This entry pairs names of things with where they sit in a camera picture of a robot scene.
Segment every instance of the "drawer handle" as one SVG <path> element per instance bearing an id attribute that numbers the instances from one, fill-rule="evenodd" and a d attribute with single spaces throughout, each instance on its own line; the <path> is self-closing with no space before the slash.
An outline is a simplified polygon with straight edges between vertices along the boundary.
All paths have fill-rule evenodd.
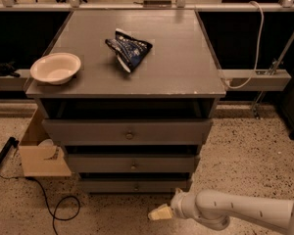
<path id="1" fill-rule="evenodd" d="M 125 137 L 126 137 L 127 140 L 131 140 L 131 139 L 134 138 L 134 134 L 131 133 L 131 132 L 128 132 Z"/>

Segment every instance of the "black cable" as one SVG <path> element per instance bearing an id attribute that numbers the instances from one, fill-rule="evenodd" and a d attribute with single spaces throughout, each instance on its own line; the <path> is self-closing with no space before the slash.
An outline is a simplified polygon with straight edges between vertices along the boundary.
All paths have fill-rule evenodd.
<path id="1" fill-rule="evenodd" d="M 56 230 L 55 220 L 59 220 L 59 221 L 69 221 L 69 220 L 72 220 L 72 219 L 74 219 L 75 217 L 77 217 L 78 214 L 79 214 L 79 211 L 80 211 L 80 201 L 79 201 L 79 199 L 78 199 L 76 196 L 68 195 L 67 197 L 64 197 L 63 199 L 61 199 L 61 200 L 58 202 L 56 208 L 54 209 L 54 212 L 51 212 L 50 207 L 49 207 L 49 203 L 48 203 L 48 198 L 47 198 L 46 191 L 45 191 L 45 189 L 43 188 L 42 184 L 41 184 L 37 179 L 35 179 L 35 178 L 33 178 L 33 177 L 23 177 L 23 176 L 5 177 L 5 176 L 0 175 L 0 177 L 3 178 L 3 179 L 9 179 L 9 180 L 10 180 L 10 179 L 24 178 L 24 179 L 29 180 L 29 181 L 34 181 L 34 182 L 36 182 L 36 183 L 40 186 L 40 188 L 41 188 L 41 190 L 42 190 L 42 192 L 43 192 L 44 198 L 45 198 L 45 203 L 46 203 L 47 209 L 48 209 L 50 215 L 52 216 L 52 227 L 53 227 L 53 230 L 54 230 L 54 232 L 55 232 L 56 235 L 58 235 L 58 232 L 57 232 L 57 230 Z M 66 199 L 74 199 L 74 200 L 76 200 L 76 202 L 77 202 L 77 211 L 76 211 L 76 213 L 75 213 L 73 216 L 71 216 L 71 217 L 67 217 L 67 218 L 57 217 L 57 216 L 56 216 L 57 209 L 59 208 L 59 205 L 60 205 L 64 200 L 66 200 Z"/>

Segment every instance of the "open box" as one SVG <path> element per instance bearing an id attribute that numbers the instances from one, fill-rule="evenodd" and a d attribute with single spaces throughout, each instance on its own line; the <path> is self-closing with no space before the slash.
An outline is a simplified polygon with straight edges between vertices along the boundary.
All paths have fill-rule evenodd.
<path id="1" fill-rule="evenodd" d="M 19 144 L 24 176 L 71 176 L 60 147 L 39 146 L 50 138 L 41 125 L 42 120 L 43 115 L 37 110 Z"/>

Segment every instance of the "robotic arm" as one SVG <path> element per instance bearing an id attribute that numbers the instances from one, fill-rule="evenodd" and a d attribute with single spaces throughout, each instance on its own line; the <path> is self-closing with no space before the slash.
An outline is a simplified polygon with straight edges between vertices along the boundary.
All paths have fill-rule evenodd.
<path id="1" fill-rule="evenodd" d="M 294 201 L 254 198 L 204 190 L 199 194 L 176 189 L 171 207 L 162 205 L 148 214 L 151 220 L 193 218 L 214 230 L 223 230 L 229 217 L 256 223 L 281 234 L 294 235 Z"/>

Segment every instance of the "gray countertop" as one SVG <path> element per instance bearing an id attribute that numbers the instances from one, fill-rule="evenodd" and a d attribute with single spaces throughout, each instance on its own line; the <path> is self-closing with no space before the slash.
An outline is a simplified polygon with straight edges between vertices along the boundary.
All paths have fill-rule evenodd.
<path id="1" fill-rule="evenodd" d="M 153 48 L 133 73 L 124 71 L 105 39 L 116 28 L 150 41 Z M 26 91 L 38 98 L 220 98 L 225 95 L 202 29 L 191 10 L 78 10 L 51 53 L 80 57 L 68 83 L 34 80 Z"/>

